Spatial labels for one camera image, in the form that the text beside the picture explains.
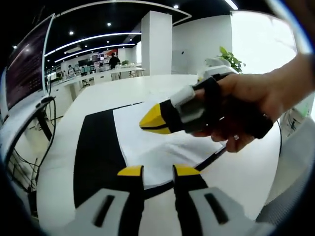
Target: person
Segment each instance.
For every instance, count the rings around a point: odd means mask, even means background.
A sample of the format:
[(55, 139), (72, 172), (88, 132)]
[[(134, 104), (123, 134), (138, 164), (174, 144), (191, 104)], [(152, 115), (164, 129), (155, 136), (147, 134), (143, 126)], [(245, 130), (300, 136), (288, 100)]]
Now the person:
[[(223, 96), (232, 95), (255, 103), (273, 122), (310, 93), (315, 91), (314, 55), (298, 54), (283, 67), (266, 74), (232, 74), (218, 81)], [(196, 91), (204, 99), (204, 90)], [(211, 136), (215, 142), (226, 141), (229, 152), (238, 152), (254, 138), (245, 133), (241, 124), (224, 117), (218, 125), (193, 133), (196, 137)]]
[(75, 76), (75, 74), (74, 74), (74, 69), (72, 68), (71, 65), (69, 65), (69, 66), (68, 66), (68, 77), (69, 77), (69, 78), (72, 78), (72, 77), (74, 77), (74, 76)]
[(118, 57), (115, 56), (115, 53), (112, 53), (111, 56), (112, 56), (112, 58), (109, 60), (108, 64), (110, 65), (110, 69), (112, 70), (112, 69), (115, 69), (115, 67), (118, 63), (120, 63), (120, 60)]

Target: potted plant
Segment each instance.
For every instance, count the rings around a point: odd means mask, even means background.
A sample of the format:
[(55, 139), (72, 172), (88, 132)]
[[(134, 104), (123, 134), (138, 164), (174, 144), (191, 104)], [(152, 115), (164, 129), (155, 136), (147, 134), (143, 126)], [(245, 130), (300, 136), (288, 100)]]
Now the potted plant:
[(220, 52), (222, 55), (218, 56), (219, 58), (227, 60), (233, 69), (238, 73), (242, 73), (242, 62), (235, 58), (233, 53), (228, 52), (224, 47), (220, 47)]
[(122, 62), (122, 65), (128, 65), (129, 64), (129, 61), (128, 60), (124, 60), (123, 62)]

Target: led strip light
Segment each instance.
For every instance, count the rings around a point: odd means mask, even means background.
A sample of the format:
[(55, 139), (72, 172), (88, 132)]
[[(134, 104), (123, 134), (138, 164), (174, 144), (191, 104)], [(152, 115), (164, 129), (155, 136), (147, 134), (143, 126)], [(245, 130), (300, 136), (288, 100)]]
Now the led strip light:
[(71, 55), (66, 56), (66, 57), (64, 57), (64, 58), (58, 59), (58, 60), (55, 61), (55, 63), (58, 62), (58, 61), (61, 61), (61, 60), (70, 58), (70, 57), (72, 57), (72, 56), (81, 54), (81, 53), (86, 53), (86, 52), (89, 52), (89, 51), (94, 51), (94, 50), (98, 50), (98, 49), (102, 49), (102, 48), (113, 48), (113, 47), (134, 46), (134, 45), (135, 45), (134, 43), (127, 43), (127, 44), (117, 44), (117, 45), (111, 45), (111, 46), (104, 46), (104, 47), (92, 48), (92, 49), (88, 49), (88, 50), (85, 50), (85, 51), (81, 51), (81, 52), (78, 52), (78, 53), (74, 53), (74, 54), (71, 54)]
[(77, 43), (81, 43), (81, 42), (84, 42), (84, 41), (87, 41), (87, 40), (91, 40), (91, 39), (95, 39), (95, 38), (102, 38), (102, 37), (110, 37), (110, 36), (119, 36), (119, 35), (141, 35), (140, 32), (130, 32), (130, 33), (109, 33), (109, 34), (101, 34), (101, 35), (97, 35), (97, 36), (92, 36), (92, 37), (88, 37), (88, 38), (83, 38), (83, 39), (80, 39), (80, 40), (77, 40), (77, 41), (74, 41), (72, 43), (68, 43), (68, 44), (65, 44), (61, 47), (58, 47), (56, 48), (55, 50), (52, 50), (51, 52), (45, 54), (45, 57), (56, 52), (56, 51), (59, 51), (60, 49), (63, 49), (65, 47), (68, 47), (70, 45), (73, 45), (73, 44), (77, 44)]

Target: cable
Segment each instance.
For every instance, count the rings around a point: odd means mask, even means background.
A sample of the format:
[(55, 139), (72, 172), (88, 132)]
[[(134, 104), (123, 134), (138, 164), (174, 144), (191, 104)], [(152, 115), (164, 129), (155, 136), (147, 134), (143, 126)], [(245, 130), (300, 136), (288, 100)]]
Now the cable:
[(36, 177), (35, 177), (36, 183), (37, 183), (37, 181), (38, 181), (38, 175), (39, 175), (40, 167), (41, 167), (41, 165), (43, 164), (43, 162), (44, 162), (44, 160), (45, 160), (45, 158), (46, 158), (46, 156), (47, 156), (47, 153), (48, 153), (48, 151), (49, 151), (51, 145), (53, 144), (54, 137), (55, 137), (55, 132), (56, 132), (56, 102), (55, 102), (55, 98), (53, 98), (52, 101), (53, 101), (53, 103), (54, 103), (54, 130), (53, 130), (53, 134), (52, 134), (52, 137), (51, 137), (51, 139), (50, 139), (49, 145), (48, 145), (48, 147), (47, 147), (47, 150), (46, 150), (46, 152), (45, 152), (45, 154), (44, 154), (44, 156), (43, 156), (43, 159), (41, 160), (41, 162), (40, 162), (40, 164), (39, 164), (39, 166), (38, 166), (37, 175), (36, 175)]
[(20, 154), (17, 152), (17, 150), (15, 150), (16, 154), (18, 155), (18, 157), (21, 159), (22, 162), (25, 162), (31, 166), (36, 166), (36, 167), (39, 167), (39, 165), (36, 165), (34, 163), (31, 163), (31, 162), (28, 162), (27, 160), (25, 160), (23, 157), (20, 156)]
[[(33, 189), (36, 189), (36, 186), (34, 185), (33, 181), (28, 178), (27, 174), (24, 172), (23, 168), (21, 167), (21, 165), (19, 164), (18, 160), (16, 159), (16, 157), (15, 157), (14, 155), (13, 155), (13, 158), (15, 159), (16, 164), (14, 164), (12, 161), (10, 161), (11, 164), (12, 164), (13, 166), (16, 166), (16, 165), (17, 165), (19, 168), (15, 168), (15, 169), (22, 175), (22, 177), (23, 177), (24, 180), (26, 180), (26, 181), (28, 180), (28, 181), (30, 182), (30, 186), (31, 186)], [(22, 183), (17, 180), (17, 178), (13, 175), (13, 173), (12, 173), (11, 176), (12, 176), (12, 178), (15, 178), (15, 182), (16, 182), (16, 183), (19, 183), (20, 185), (22, 185)]]
[(279, 130), (280, 130), (280, 150), (279, 150), (279, 156), (281, 155), (281, 150), (282, 150), (282, 130), (279, 121), (277, 120)]

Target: black cloth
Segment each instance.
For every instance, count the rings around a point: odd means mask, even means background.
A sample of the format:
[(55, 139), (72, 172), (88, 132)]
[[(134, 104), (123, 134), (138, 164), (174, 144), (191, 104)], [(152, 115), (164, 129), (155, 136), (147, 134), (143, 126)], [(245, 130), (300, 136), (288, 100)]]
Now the black cloth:
[(110, 60), (109, 60), (109, 65), (110, 65), (110, 69), (115, 69), (116, 65), (120, 63), (120, 60), (118, 57), (112, 57)]

